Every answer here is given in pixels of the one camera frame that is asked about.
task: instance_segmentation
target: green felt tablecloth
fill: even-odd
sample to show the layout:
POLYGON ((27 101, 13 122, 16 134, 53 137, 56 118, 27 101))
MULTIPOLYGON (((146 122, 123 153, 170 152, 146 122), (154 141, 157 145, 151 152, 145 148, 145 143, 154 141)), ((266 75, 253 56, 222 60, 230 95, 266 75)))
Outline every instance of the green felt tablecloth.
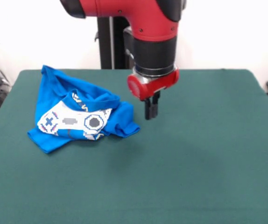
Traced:
POLYGON ((141 131, 44 154, 41 74, 23 71, 0 110, 0 224, 268 224, 268 97, 246 70, 182 70, 159 116, 128 70, 65 70, 134 105, 141 131))

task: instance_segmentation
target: blue t-shirt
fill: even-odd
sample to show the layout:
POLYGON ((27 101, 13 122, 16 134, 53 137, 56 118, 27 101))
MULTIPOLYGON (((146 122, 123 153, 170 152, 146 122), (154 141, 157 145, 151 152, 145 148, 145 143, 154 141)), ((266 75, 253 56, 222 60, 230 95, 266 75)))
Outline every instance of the blue t-shirt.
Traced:
POLYGON ((35 124, 28 136, 45 153, 72 140, 98 140, 110 134, 125 138, 140 130, 133 122, 133 106, 119 96, 46 65, 35 124))

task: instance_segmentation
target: cross symbol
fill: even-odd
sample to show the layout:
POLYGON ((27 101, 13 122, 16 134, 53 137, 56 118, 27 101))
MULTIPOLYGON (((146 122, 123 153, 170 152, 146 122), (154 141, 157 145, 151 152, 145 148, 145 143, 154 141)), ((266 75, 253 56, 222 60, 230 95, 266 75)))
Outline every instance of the cross symbol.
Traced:
POLYGON ((47 118, 46 119, 46 121, 47 121, 47 123, 46 123, 46 126, 48 126, 48 125, 50 125, 50 126, 52 126, 52 120, 53 120, 53 118, 47 118))

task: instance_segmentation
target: black metal stand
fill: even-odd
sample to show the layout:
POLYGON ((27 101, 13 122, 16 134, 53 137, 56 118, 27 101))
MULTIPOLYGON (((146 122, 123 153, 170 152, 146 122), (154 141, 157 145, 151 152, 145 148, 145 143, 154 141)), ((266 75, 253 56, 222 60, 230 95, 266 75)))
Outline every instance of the black metal stand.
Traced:
MULTIPOLYGON (((124 17, 113 18, 114 68, 131 69, 131 58, 125 53, 123 31, 130 24, 124 17)), ((109 18, 98 18, 99 48, 102 69, 112 69, 109 18)))

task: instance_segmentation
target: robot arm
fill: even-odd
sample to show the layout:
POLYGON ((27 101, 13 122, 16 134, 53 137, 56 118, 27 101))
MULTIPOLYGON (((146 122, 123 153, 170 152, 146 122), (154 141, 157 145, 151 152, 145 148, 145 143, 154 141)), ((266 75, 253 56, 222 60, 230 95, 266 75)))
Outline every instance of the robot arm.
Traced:
POLYGON ((160 90, 173 86, 179 78, 175 66, 176 38, 186 0, 60 1, 73 17, 123 16, 129 21, 135 66, 128 86, 134 96, 145 102, 146 119, 155 118, 160 90))

